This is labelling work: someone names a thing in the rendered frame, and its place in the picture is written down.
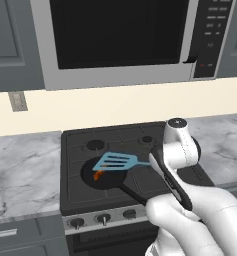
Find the blue slotted spatula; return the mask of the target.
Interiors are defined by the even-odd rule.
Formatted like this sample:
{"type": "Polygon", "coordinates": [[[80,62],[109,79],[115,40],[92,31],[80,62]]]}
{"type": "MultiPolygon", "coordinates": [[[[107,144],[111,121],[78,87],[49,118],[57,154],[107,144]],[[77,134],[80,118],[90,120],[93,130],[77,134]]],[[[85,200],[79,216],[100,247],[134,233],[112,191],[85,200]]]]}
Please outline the blue slotted spatula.
{"type": "Polygon", "coordinates": [[[135,166],[149,166],[149,162],[138,160],[136,155],[106,152],[92,168],[93,171],[126,171],[135,166]]]}

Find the black frying pan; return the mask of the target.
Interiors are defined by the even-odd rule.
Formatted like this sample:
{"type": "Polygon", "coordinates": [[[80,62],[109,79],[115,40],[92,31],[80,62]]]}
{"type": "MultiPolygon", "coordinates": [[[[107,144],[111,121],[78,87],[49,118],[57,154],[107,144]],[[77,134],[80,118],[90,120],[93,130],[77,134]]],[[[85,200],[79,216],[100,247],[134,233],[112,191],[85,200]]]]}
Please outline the black frying pan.
{"type": "Polygon", "coordinates": [[[139,204],[145,206],[147,200],[138,195],[136,192],[134,192],[132,189],[130,189],[124,184],[128,171],[130,169],[126,171],[104,171],[103,175],[101,175],[97,181],[94,181],[94,174],[97,171],[93,171],[92,168],[100,160],[101,157],[89,159],[84,163],[84,165],[81,168],[81,178],[83,182],[87,186],[98,190],[109,190],[113,188],[119,188],[124,193],[133,198],[135,201],[137,201],[139,204]]]}

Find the silver microwave oven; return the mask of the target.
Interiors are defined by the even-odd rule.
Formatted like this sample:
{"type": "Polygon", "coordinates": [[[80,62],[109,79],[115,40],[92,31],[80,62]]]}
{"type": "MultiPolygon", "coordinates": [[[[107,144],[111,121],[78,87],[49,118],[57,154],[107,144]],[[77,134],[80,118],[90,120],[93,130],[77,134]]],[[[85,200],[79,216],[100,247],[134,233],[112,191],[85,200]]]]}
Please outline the silver microwave oven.
{"type": "Polygon", "coordinates": [[[194,77],[196,63],[183,64],[189,54],[195,14],[187,15],[187,38],[183,40],[178,64],[60,70],[49,0],[30,0],[30,3],[47,90],[204,81],[194,77]]]}

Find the black stove with hob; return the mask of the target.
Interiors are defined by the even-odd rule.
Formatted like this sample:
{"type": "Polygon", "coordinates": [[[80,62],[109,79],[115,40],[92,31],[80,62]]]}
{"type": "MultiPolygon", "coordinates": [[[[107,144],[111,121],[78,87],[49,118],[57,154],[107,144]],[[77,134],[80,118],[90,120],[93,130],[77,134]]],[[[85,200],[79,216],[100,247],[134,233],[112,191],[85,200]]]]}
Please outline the black stove with hob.
{"type": "MultiPolygon", "coordinates": [[[[81,178],[81,168],[92,158],[104,153],[135,154],[146,161],[148,153],[163,136],[163,122],[109,126],[65,131],[61,136],[60,209],[65,231],[72,234],[148,221],[145,209],[119,188],[98,190],[87,186],[81,178]],[[136,211],[134,219],[126,219],[123,212],[136,211]],[[108,213],[111,219],[104,226],[97,216],[108,213]],[[84,225],[70,226],[73,218],[83,218],[84,225]]],[[[124,184],[144,199],[166,194],[168,188],[150,167],[138,166],[128,171],[124,184]]]]}

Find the black stove knob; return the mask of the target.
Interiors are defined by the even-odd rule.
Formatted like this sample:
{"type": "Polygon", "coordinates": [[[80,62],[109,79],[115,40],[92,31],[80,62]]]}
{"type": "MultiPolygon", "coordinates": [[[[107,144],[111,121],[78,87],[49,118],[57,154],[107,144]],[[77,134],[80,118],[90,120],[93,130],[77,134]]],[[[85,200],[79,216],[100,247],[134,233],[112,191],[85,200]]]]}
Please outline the black stove knob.
{"type": "Polygon", "coordinates": [[[111,215],[108,213],[100,214],[97,216],[97,221],[102,223],[104,226],[107,225],[107,222],[111,219],[111,215]]]}
{"type": "Polygon", "coordinates": [[[136,217],[136,211],[134,209],[129,209],[123,212],[123,217],[126,219],[134,219],[136,217]]]}
{"type": "Polygon", "coordinates": [[[84,219],[83,218],[73,218],[70,220],[70,226],[79,229],[84,225],[84,219]]]}

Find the black oven door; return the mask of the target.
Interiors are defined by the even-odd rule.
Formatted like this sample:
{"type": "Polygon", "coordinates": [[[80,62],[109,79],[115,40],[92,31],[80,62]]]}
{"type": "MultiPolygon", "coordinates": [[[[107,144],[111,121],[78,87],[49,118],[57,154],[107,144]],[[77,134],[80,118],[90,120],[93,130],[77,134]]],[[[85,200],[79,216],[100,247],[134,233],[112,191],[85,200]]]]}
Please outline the black oven door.
{"type": "Polygon", "coordinates": [[[158,228],[149,221],[68,235],[70,256],[145,256],[158,228]]]}

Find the grey drawer front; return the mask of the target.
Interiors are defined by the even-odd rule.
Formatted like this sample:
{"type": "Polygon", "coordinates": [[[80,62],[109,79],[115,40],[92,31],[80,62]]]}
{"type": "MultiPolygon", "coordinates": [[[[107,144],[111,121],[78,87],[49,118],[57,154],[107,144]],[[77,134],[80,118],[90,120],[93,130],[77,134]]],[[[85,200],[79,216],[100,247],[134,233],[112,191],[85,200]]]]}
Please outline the grey drawer front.
{"type": "Polygon", "coordinates": [[[60,215],[0,223],[0,231],[17,229],[0,238],[0,256],[69,256],[60,215]]]}

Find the grey wall socket plate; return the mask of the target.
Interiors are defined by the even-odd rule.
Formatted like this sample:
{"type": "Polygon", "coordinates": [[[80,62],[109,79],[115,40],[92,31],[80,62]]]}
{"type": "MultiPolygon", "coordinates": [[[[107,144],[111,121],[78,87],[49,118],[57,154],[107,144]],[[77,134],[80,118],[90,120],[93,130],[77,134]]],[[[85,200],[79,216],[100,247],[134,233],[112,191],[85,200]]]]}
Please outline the grey wall socket plate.
{"type": "Polygon", "coordinates": [[[23,91],[9,92],[8,96],[13,112],[22,112],[28,110],[26,98],[23,91]]]}

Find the grey wall cupboard door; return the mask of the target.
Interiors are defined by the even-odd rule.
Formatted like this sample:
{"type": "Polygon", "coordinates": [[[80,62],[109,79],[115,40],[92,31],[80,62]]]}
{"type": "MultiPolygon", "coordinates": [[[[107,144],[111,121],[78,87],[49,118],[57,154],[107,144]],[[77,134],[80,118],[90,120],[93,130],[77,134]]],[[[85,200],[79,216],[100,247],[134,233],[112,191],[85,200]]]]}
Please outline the grey wall cupboard door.
{"type": "Polygon", "coordinates": [[[30,0],[0,0],[0,92],[44,88],[30,0]]]}
{"type": "Polygon", "coordinates": [[[237,77],[237,0],[234,5],[217,78],[237,77]]]}

